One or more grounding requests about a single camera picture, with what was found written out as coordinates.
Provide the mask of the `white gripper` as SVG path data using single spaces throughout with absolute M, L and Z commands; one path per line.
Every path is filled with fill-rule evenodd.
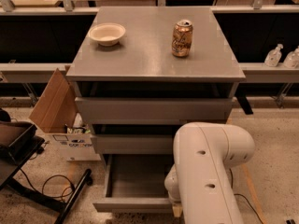
M 180 199 L 178 176 L 175 166 L 172 166 L 169 173 L 167 174 L 164 180 L 164 186 L 167 190 L 168 198 L 172 203 L 174 217 L 181 217 L 183 213 L 183 208 Z

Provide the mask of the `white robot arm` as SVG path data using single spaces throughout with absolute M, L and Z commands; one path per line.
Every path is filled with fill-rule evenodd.
M 164 185 L 185 224 L 244 224 L 226 170 L 247 162 L 255 143 L 243 128 L 191 122 L 173 142 L 174 165 Z

